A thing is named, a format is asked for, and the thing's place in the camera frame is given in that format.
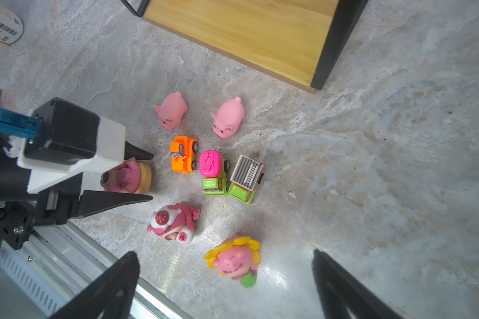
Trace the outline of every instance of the pink toy truck cargo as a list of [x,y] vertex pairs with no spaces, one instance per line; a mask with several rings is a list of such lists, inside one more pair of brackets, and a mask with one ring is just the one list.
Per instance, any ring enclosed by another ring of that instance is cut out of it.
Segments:
[[188,111],[188,106],[186,106],[181,93],[177,91],[169,94],[161,106],[154,105],[154,109],[158,113],[160,125],[170,131],[181,124],[181,119],[183,114]]
[[241,104],[241,99],[237,96],[234,99],[225,101],[217,113],[211,113],[213,117],[213,132],[221,139],[226,139],[238,131],[245,110]]
[[168,205],[153,213],[147,231],[152,231],[166,240],[189,244],[193,239],[195,225],[201,210],[186,204]]
[[199,158],[199,171],[205,178],[213,178],[220,175],[222,157],[216,150],[207,150]]

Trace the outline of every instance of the wooden shelf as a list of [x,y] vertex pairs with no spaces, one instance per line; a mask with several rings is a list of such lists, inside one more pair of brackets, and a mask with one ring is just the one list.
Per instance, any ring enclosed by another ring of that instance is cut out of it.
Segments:
[[337,3],[151,0],[143,19],[313,93]]

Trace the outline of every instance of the orange toy bulldozer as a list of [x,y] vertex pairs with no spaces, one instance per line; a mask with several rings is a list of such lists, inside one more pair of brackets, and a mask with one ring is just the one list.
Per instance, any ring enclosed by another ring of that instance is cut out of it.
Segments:
[[195,154],[198,150],[197,139],[176,136],[171,143],[172,170],[181,174],[192,173],[197,167]]

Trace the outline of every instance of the toy figurine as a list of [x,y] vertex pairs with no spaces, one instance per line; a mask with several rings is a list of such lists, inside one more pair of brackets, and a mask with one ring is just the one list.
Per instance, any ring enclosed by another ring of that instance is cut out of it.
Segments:
[[227,196],[227,173],[230,169],[228,160],[216,150],[203,152],[199,159],[199,171],[205,177],[202,189],[208,196]]
[[243,287],[250,288],[256,282],[257,265],[261,262],[260,248],[257,240],[233,235],[208,252],[204,259],[209,268],[218,268],[220,275],[239,280]]
[[226,139],[234,135],[238,131],[238,126],[243,117],[245,110],[241,104],[241,99],[237,96],[234,99],[225,101],[217,113],[211,113],[213,117],[213,132],[221,139]]
[[152,231],[166,240],[177,240],[189,244],[195,229],[193,221],[198,220],[200,214],[199,208],[186,204],[168,205],[153,213],[147,231]]
[[185,136],[174,137],[171,143],[172,170],[181,174],[192,173],[197,167],[195,153],[199,150],[197,139]]
[[186,106],[181,93],[177,91],[169,94],[161,106],[154,105],[154,109],[158,113],[160,125],[170,131],[181,124],[181,119],[183,114],[188,111],[188,106]]
[[151,187],[151,168],[134,157],[101,175],[101,186],[116,193],[147,194]]
[[240,155],[232,172],[229,195],[250,205],[256,192],[255,188],[264,176],[265,167],[264,164]]

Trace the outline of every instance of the black metal frame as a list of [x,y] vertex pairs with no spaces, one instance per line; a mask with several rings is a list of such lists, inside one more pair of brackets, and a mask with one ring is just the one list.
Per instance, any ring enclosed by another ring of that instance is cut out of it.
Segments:
[[130,10],[130,12],[133,13],[133,15],[137,16],[137,17],[142,17],[143,16],[144,12],[146,12],[147,5],[149,4],[149,1],[150,0],[142,0],[141,4],[138,6],[138,9],[135,10],[135,9],[133,9],[131,4],[127,0],[121,0],[122,4],[124,4],[126,6],[126,8],[128,8],[128,10]]
[[[0,136],[0,237],[13,249],[20,249],[35,226],[64,225],[68,219],[83,218],[122,205],[150,201],[152,196],[84,190],[83,173],[72,176],[38,194],[26,192],[30,170],[16,165],[2,148],[10,145]],[[151,160],[153,154],[125,143],[125,158]]]
[[357,24],[368,0],[339,0],[328,30],[325,44],[319,57],[318,66],[311,87],[321,90],[325,85],[333,66],[348,41],[349,35]]
[[141,267],[128,252],[50,319],[126,319],[130,314]]
[[402,319],[328,254],[314,250],[314,280],[326,319]]

